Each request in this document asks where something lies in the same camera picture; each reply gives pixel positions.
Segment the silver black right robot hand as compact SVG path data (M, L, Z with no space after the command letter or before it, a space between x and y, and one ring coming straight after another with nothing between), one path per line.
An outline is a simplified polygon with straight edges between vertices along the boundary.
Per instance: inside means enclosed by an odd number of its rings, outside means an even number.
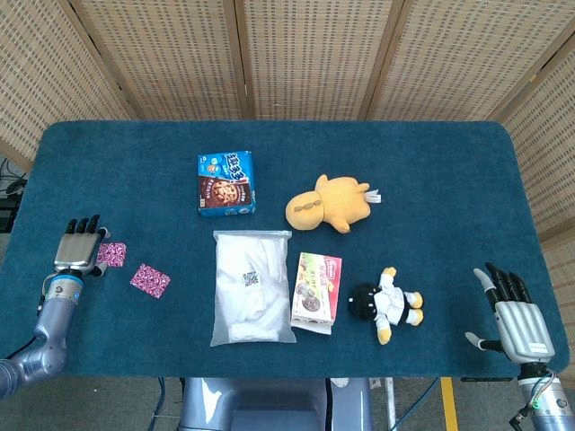
M466 339L479 350L502 353L517 365L549 363L555 355L551 336L524 280L490 262L485 267L476 268L473 274L488 299L499 337L483 339L467 331Z

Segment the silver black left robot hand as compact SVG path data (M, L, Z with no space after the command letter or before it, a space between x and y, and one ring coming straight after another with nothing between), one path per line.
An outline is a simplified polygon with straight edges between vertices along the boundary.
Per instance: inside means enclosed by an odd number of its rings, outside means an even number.
M99 215L93 215L90 219L71 219L68 222L54 259L57 274L103 276L108 264L97 263L96 260L101 242L110 237L110 232L106 227L98 226L99 219Z

